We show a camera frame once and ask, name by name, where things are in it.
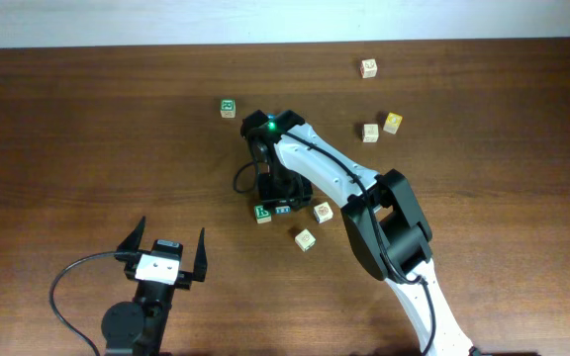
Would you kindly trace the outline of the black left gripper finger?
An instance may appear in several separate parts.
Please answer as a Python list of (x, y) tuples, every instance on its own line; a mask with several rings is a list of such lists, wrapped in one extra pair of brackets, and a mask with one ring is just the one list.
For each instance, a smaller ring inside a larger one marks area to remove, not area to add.
[(140, 245), (145, 228), (145, 217), (142, 217), (136, 227), (118, 245), (115, 252), (117, 261), (138, 261), (141, 257)]
[(208, 259), (205, 248), (205, 229), (202, 228), (198, 240), (197, 250), (193, 265), (193, 280), (196, 282), (204, 282), (208, 270)]

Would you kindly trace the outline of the wooden block blue side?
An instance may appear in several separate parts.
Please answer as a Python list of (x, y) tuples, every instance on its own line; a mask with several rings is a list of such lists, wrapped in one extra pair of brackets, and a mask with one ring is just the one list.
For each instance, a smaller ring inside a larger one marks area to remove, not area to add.
[(282, 207), (276, 207), (275, 208), (275, 213), (277, 215), (289, 214), (290, 212), (291, 212), (291, 209), (288, 206), (282, 206)]

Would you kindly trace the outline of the green R wooden block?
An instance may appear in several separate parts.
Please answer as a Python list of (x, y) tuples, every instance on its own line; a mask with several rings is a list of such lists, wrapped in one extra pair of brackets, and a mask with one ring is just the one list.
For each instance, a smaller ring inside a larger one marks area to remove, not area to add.
[(272, 215), (262, 205), (257, 205), (253, 208), (254, 216), (257, 223), (269, 223)]

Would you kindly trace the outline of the wooden block red drawing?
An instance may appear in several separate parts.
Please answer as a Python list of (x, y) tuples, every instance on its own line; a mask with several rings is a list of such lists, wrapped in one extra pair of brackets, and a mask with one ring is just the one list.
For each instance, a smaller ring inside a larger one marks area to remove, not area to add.
[(333, 211), (328, 202), (314, 206), (314, 216), (318, 223), (324, 223), (333, 218)]

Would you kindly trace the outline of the plain wooden block front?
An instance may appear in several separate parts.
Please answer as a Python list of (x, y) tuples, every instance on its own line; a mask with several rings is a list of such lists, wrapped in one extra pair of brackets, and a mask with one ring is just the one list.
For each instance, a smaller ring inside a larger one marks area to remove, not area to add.
[(304, 229), (295, 236), (295, 242), (302, 251), (306, 252), (316, 244), (316, 239), (308, 229)]

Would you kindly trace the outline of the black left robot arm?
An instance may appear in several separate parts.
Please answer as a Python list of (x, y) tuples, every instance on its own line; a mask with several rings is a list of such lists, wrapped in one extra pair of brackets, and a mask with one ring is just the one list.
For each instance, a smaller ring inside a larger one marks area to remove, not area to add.
[(201, 231), (193, 269), (181, 269), (183, 245), (157, 239), (152, 248), (140, 248), (145, 228), (141, 219), (118, 245), (115, 259), (124, 264), (128, 280), (137, 283), (134, 297), (111, 306), (103, 316), (101, 331), (107, 355), (158, 355), (177, 290), (190, 290), (206, 279), (208, 259), (205, 232)]

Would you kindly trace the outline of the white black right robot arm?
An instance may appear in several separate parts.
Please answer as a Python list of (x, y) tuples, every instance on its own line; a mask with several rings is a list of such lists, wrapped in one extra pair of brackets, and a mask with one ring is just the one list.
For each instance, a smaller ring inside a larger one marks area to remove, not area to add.
[(298, 211), (321, 190), (340, 209), (353, 255), (364, 270), (398, 298), (426, 356), (477, 355), (457, 323), (437, 281), (432, 231), (415, 193), (399, 171), (385, 174), (352, 161), (288, 110), (256, 111), (240, 129), (256, 170), (257, 211)]

